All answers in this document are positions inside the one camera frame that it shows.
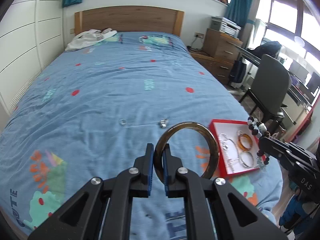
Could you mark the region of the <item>amber translucent bangle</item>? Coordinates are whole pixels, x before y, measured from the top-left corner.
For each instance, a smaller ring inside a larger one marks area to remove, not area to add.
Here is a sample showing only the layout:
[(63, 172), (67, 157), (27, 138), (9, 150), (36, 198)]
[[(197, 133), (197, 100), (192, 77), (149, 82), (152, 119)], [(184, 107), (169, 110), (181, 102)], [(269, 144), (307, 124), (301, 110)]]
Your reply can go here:
[(239, 148), (244, 152), (251, 150), (253, 147), (253, 140), (246, 133), (238, 133), (237, 143)]

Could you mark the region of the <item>thin silver bangle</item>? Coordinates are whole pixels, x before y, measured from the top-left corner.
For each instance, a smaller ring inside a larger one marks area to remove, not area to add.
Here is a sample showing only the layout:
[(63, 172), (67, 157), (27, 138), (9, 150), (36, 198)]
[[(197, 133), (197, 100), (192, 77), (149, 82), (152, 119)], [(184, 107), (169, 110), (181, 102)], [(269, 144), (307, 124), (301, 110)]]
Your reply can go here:
[(241, 164), (246, 168), (253, 168), (254, 166), (254, 158), (250, 152), (241, 152), (239, 154), (239, 160)]

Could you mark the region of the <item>dark brown jade bangle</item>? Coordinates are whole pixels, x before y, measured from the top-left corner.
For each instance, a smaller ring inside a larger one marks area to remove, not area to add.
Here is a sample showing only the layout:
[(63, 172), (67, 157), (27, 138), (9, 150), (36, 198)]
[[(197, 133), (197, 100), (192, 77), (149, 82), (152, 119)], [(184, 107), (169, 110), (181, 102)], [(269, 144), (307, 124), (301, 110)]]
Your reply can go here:
[(218, 149), (218, 145), (217, 142), (214, 138), (214, 136), (212, 135), (212, 133), (210, 132), (209, 129), (207, 129), (205, 126), (203, 126), (202, 124), (196, 123), (196, 122), (181, 122), (178, 123), (174, 126), (172, 126), (171, 128), (167, 129), (159, 138), (154, 154), (153, 154), (153, 166), (155, 168), (155, 172), (157, 174), (157, 177), (159, 178), (159, 180), (164, 184), (164, 167), (163, 167), (163, 163), (162, 163), (162, 155), (163, 155), (163, 151), (165, 149), (165, 146), (167, 144), (167, 142), (169, 141), (169, 139), (179, 130), (182, 129), (192, 129), (198, 133), (200, 133), (200, 135), (202, 135), (204, 137), (204, 139), (207, 142), (207, 145), (209, 147), (209, 163), (205, 169), (205, 171), (203, 172), (203, 174), (201, 175), (202, 178), (205, 179), (211, 179), (217, 166), (219, 163), (219, 149)]

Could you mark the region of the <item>red white jewelry box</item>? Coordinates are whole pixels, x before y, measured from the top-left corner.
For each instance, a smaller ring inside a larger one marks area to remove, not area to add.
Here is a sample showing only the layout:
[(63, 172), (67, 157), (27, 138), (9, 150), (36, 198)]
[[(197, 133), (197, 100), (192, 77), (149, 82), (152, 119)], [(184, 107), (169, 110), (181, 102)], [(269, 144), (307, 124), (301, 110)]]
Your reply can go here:
[[(264, 166), (265, 157), (259, 157), (257, 155), (257, 152), (259, 151), (258, 139), (252, 135), (247, 122), (213, 119), (209, 124), (209, 130), (216, 139), (219, 148), (219, 169), (221, 176), (238, 176), (253, 172)], [(246, 133), (253, 140), (253, 147), (248, 151), (254, 158), (253, 168), (244, 167), (239, 160), (239, 154), (244, 152), (239, 148), (237, 143), (239, 132)]]

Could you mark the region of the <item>grey desk chair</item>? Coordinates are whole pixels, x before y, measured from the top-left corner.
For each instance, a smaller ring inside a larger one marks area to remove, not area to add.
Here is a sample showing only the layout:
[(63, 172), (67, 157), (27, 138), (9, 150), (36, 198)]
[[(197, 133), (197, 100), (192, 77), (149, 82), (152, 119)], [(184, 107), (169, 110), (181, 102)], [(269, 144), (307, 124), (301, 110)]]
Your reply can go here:
[(251, 87), (239, 102), (249, 96), (254, 102), (253, 109), (258, 108), (263, 113), (261, 122), (266, 123), (272, 120), (281, 123), (284, 119), (281, 106), (291, 85), (289, 72), (283, 64), (270, 55), (264, 54)]

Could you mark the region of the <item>dark hanging bag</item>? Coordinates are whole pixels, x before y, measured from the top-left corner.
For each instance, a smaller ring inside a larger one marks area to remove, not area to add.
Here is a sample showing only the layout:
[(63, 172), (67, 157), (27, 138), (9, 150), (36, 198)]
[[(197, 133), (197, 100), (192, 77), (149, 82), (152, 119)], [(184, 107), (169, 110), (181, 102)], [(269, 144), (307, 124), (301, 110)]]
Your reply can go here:
[(238, 84), (242, 83), (246, 74), (246, 68), (247, 64), (243, 63), (241, 60), (234, 61), (233, 67), (229, 74), (228, 85), (236, 88)]

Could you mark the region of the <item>silver crystal charm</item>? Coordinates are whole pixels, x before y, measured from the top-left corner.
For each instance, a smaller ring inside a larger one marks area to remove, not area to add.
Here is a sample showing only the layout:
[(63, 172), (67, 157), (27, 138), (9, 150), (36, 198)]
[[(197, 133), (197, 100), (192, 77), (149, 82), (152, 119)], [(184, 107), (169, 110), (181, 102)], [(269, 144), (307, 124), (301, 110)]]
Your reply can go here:
[(166, 128), (167, 125), (169, 123), (169, 120), (168, 119), (162, 119), (160, 122), (159, 122), (159, 126), (160, 128)]

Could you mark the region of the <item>dark bag on desk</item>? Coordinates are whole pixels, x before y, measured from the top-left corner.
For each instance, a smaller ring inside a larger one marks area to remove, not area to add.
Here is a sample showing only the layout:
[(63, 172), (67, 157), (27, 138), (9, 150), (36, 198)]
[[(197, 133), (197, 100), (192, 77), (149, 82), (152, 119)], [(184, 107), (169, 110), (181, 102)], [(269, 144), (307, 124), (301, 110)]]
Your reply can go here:
[(281, 50), (281, 47), (282, 45), (278, 41), (269, 41), (255, 48), (252, 51), (252, 54), (260, 59), (262, 59), (262, 56), (264, 54), (276, 59)]

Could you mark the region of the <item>wooden drawer cabinet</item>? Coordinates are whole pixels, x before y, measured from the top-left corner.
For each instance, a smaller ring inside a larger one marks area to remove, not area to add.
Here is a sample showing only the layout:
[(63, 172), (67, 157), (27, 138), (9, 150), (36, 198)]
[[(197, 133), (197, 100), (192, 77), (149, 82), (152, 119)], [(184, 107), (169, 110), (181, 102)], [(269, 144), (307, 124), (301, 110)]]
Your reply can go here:
[(220, 83), (227, 85), (241, 46), (238, 38), (208, 28), (203, 47), (200, 50), (190, 48), (189, 53)]

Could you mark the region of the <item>white printer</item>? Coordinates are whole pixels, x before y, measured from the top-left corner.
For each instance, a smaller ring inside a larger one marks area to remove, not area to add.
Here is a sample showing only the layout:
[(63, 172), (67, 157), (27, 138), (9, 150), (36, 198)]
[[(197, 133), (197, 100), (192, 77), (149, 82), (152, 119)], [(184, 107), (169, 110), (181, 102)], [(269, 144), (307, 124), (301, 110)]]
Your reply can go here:
[(212, 17), (210, 29), (238, 38), (241, 27), (225, 17)]

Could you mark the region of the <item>teal right curtain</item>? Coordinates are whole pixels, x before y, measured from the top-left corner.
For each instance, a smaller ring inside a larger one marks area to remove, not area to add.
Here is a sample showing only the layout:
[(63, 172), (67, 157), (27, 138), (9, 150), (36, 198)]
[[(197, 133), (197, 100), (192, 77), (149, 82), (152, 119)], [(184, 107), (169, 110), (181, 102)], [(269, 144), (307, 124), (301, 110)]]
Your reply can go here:
[(248, 20), (252, 1), (253, 0), (231, 0), (227, 7), (225, 18), (240, 27), (244, 27)]

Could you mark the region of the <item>white clothing on bed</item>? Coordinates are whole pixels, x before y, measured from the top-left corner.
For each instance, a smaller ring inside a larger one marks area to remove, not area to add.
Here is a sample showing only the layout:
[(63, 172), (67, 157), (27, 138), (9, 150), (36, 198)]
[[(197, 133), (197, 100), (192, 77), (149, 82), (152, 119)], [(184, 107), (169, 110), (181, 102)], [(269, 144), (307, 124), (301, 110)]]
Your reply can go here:
[(69, 51), (77, 51), (90, 46), (93, 46), (97, 43), (100, 43), (107, 38), (111, 38), (115, 36), (118, 32), (111, 28), (107, 28), (104, 30), (90, 29), (88, 31), (83, 31), (76, 35), (67, 47), (65, 48), (66, 52)]

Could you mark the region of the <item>white wardrobe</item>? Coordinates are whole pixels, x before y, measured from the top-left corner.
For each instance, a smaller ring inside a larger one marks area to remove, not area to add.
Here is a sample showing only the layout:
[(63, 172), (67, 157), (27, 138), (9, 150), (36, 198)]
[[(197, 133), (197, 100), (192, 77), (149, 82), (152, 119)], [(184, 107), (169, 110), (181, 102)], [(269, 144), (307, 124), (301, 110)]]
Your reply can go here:
[(14, 0), (1, 20), (1, 107), (10, 115), (64, 50), (62, 0)]

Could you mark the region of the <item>wooden headboard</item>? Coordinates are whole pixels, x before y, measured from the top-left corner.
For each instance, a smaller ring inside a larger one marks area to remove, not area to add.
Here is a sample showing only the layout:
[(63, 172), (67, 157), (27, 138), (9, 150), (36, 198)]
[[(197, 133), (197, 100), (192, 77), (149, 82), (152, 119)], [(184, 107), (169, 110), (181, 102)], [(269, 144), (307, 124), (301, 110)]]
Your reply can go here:
[(124, 5), (79, 11), (74, 14), (74, 33), (112, 28), (118, 32), (157, 31), (181, 35), (184, 12), (180, 10)]

